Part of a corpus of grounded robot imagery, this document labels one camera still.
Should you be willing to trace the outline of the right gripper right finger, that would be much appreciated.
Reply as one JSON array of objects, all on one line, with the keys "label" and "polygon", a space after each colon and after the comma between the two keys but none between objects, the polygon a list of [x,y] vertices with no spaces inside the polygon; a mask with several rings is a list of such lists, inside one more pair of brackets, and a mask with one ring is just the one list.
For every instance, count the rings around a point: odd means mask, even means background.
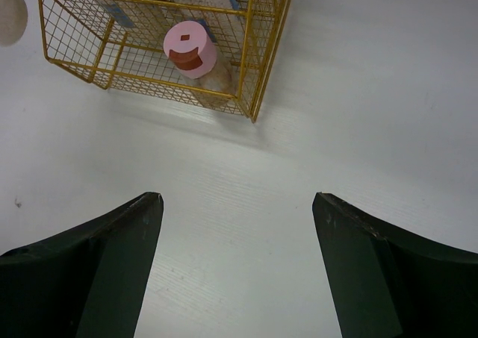
[{"label": "right gripper right finger", "polygon": [[477,336],[477,254],[330,193],[312,211],[343,337]]}]

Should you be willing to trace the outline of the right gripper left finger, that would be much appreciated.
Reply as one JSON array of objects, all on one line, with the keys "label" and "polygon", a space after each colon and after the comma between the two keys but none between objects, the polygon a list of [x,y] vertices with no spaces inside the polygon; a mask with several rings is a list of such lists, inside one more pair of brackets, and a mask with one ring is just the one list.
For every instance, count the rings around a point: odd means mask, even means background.
[{"label": "right gripper left finger", "polygon": [[133,337],[164,213],[159,193],[1,255],[2,337]]}]

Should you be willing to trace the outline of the pink lid spice jar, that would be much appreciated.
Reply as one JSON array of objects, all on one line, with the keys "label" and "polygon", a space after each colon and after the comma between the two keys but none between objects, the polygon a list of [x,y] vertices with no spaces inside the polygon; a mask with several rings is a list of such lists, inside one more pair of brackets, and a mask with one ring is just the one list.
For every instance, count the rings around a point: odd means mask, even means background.
[{"label": "pink lid spice jar", "polygon": [[163,49],[202,106],[219,109],[229,104],[224,95],[236,94],[236,73],[201,23],[188,20],[171,27]]}]

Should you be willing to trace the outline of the yellow lid spice jar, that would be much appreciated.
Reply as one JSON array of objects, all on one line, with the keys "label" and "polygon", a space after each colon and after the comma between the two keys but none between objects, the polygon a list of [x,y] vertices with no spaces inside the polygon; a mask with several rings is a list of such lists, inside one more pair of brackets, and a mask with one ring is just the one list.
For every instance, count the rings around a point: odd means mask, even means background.
[{"label": "yellow lid spice jar", "polygon": [[25,0],[1,0],[0,10],[1,47],[17,43],[28,24],[28,8]]}]

